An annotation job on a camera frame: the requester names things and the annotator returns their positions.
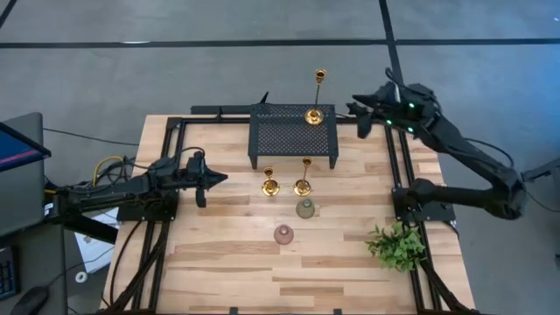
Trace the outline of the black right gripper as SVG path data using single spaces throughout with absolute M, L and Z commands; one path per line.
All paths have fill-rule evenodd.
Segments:
M 357 118 L 358 138 L 366 138 L 373 124 L 412 133 L 412 123 L 405 119 L 400 104 L 380 102 L 377 94 L 353 94 L 352 98 L 357 102 L 347 103 L 346 106 L 348 114 Z

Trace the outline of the short brass candlestick holder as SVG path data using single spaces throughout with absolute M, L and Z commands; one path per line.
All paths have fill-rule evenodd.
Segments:
M 266 167 L 263 173 L 266 176 L 266 180 L 262 183 L 262 193 L 270 197 L 277 195 L 280 186 L 277 181 L 272 178 L 274 173 L 273 169 L 271 167 Z

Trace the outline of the medium brass candlestick holder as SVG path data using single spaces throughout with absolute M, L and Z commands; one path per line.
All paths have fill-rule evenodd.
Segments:
M 307 172 L 313 164 L 311 157 L 304 157 L 302 160 L 304 166 L 304 173 L 301 179 L 294 184 L 294 193 L 300 197 L 307 196 L 311 193 L 311 185 L 307 181 Z

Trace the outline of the pink ribbed glass vase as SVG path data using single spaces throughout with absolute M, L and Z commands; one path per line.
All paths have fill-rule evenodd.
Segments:
M 280 225 L 274 232 L 275 241 L 280 245 L 288 245 L 293 241 L 294 231 L 288 225 Z

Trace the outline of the green ribbed glass vase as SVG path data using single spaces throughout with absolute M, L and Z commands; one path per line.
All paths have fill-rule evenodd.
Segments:
M 297 203 L 296 213 L 302 219 L 310 219 L 315 214 L 315 205 L 312 199 L 303 199 Z

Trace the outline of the black perforated metal stand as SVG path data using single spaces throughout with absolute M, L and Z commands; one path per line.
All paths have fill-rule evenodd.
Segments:
M 255 170 L 258 158 L 328 157 L 333 169 L 339 156 L 337 117 L 332 104 L 320 104 L 323 122 L 311 125 L 305 113 L 311 104 L 269 104 L 252 106 L 249 118 L 248 156 Z

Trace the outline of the black support beam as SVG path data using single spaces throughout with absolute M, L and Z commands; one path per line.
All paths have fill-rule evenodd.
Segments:
M 99 241 L 110 244 L 116 243 L 118 234 L 117 228 L 98 220 L 88 218 L 87 216 L 79 215 L 72 217 L 68 219 L 63 226 L 68 230 L 89 236 Z

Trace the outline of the green plant in white pot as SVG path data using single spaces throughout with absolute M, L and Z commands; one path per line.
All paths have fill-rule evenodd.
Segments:
M 409 272 L 426 259 L 418 227 L 409 227 L 397 221 L 389 230 L 376 226 L 368 236 L 369 239 L 365 241 L 368 251 L 381 261 L 385 269 Z

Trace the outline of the dark grey metal stand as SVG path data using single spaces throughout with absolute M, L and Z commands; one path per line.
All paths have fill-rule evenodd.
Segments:
M 560 157 L 521 174 L 522 179 L 526 182 L 548 176 L 551 176 L 554 181 L 560 182 Z

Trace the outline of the dark grey desk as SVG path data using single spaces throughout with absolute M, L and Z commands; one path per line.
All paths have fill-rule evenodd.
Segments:
M 47 286 L 48 299 L 38 315 L 67 315 L 64 230 L 43 225 L 0 238 L 0 248 L 16 252 L 20 293 L 0 301 L 0 315 L 9 315 L 17 301 L 32 287 Z

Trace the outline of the monitor with blue screen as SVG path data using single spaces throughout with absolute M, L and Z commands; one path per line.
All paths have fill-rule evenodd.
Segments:
M 42 144 L 0 122 L 0 172 L 44 160 L 51 156 L 52 153 Z

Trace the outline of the black computer mouse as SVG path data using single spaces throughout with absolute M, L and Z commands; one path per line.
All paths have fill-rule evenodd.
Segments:
M 46 286 L 30 288 L 13 306 L 10 315 L 38 315 L 49 298 Z

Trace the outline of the black keyboard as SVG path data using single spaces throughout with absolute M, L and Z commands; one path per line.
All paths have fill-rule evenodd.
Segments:
M 14 246 L 0 248 L 0 301 L 19 292 L 18 249 Z

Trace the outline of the black aluminium table frame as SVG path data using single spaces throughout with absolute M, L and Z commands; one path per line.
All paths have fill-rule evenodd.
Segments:
M 189 123 L 246 123 L 249 126 L 250 111 L 255 104 L 194 106 L 189 116 L 168 118 L 161 156 L 166 157 L 170 147 L 175 149 L 175 154 L 181 155 L 186 151 L 183 141 Z M 336 113 L 336 117 L 337 125 L 357 123 L 355 115 Z M 135 276 L 119 296 L 111 295 L 105 299 L 105 308 L 96 315 L 162 315 L 157 311 L 158 294 L 163 277 L 164 251 L 173 222 L 145 221 L 142 254 Z M 461 304 L 446 287 L 433 267 L 430 253 L 426 253 L 426 259 L 410 272 L 410 277 L 416 304 L 415 315 L 481 315 Z

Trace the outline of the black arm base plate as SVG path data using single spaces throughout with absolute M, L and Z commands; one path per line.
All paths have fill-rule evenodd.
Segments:
M 450 204 L 430 201 L 419 202 L 409 196 L 409 189 L 394 188 L 391 192 L 395 217 L 399 221 L 455 221 L 456 215 Z
M 119 221 L 173 221 L 179 204 L 179 192 L 154 192 L 119 206 Z

